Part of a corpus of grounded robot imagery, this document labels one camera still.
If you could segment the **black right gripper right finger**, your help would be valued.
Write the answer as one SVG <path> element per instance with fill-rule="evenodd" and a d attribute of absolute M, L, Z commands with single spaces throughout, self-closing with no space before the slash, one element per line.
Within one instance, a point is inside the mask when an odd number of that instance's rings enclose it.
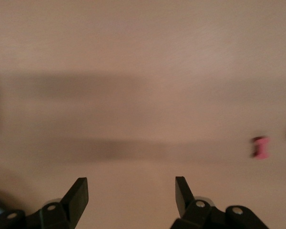
<path fill-rule="evenodd" d="M 180 217 L 173 229 L 267 229 L 249 208 L 234 205 L 220 211 L 208 201 L 195 198 L 185 177 L 175 178 L 175 200 Z"/>

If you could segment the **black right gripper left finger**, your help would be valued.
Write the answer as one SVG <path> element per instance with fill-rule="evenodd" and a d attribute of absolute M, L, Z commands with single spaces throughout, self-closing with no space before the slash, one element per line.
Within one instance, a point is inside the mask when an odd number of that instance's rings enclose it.
<path fill-rule="evenodd" d="M 89 201 L 88 180 L 78 178 L 59 202 L 26 215 L 13 209 L 0 214 L 0 229 L 74 229 Z"/>

